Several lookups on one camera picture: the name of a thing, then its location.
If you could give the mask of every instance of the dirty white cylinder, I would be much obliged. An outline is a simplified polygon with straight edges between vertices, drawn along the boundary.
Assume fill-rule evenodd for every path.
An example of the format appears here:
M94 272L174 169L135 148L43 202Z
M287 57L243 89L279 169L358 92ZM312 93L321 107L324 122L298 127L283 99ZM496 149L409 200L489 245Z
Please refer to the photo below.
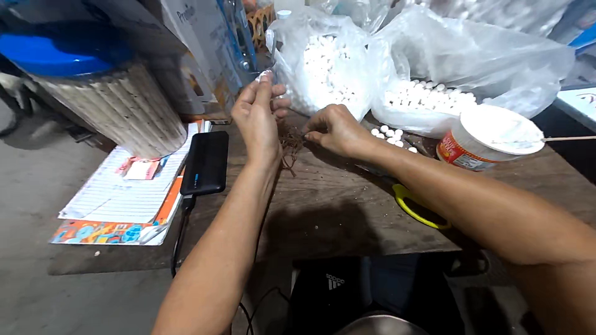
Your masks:
M35 79L133 156L167 156L186 141L187 132L178 114L140 62L126 70L84 80Z

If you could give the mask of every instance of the yellow scissors handle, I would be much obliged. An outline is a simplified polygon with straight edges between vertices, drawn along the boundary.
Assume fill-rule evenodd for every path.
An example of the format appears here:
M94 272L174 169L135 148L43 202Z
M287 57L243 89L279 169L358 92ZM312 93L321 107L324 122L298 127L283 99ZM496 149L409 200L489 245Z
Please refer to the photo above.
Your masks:
M401 184L395 184L392 188L393 188L393 191L395 192L395 201L398 203L399 207L401 207L404 211L406 211L407 214L412 216L414 219L422 222L423 224L425 224L429 227L436 228L436 229L451 228L451 222L449 222L449 221L447 221L447 224L445 224L445 225L438 225L438 224L428 221L427 219L416 214L412 209L410 209L404 201L404 199L406 199L406 198L416 202L420 206L424 206L424 207L426 207L426 206L424 205L424 202L422 200L420 200L418 197L413 195L413 193L410 192L410 190L408 190L405 186L403 186Z

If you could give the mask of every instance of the lined paper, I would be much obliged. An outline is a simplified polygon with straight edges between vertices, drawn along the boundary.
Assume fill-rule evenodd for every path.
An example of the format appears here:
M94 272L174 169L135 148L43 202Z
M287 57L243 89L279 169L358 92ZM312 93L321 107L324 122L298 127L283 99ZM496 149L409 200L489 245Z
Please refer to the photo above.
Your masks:
M184 145L163 158L152 180L127 180L116 173L131 154L118 146L60 211L60 219L144 224L152 221L186 159L193 135L209 131L209 122L190 123Z

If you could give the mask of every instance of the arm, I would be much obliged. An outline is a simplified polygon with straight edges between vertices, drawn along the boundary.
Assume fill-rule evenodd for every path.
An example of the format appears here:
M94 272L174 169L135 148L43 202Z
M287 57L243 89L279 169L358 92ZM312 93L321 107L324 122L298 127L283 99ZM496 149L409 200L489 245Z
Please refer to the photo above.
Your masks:
M337 154L383 167L502 257L547 333L596 332L592 228L531 193L377 139L343 105L321 110L304 131Z
M285 89L272 88L264 78L261 84L251 83L232 109L248 161L176 275L159 310L154 335L218 335L236 313L280 163L275 121L285 115L282 107L289 105L285 99L271 101L272 95Z

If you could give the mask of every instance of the adidas logo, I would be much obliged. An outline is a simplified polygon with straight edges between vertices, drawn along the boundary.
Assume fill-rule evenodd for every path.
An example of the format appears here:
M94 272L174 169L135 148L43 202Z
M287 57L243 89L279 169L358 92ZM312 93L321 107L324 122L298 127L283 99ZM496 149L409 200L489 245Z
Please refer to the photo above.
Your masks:
M327 274L325 276L329 280L329 291L340 287L343 283L346 282L345 280L339 279L339 278L332 276L330 274Z

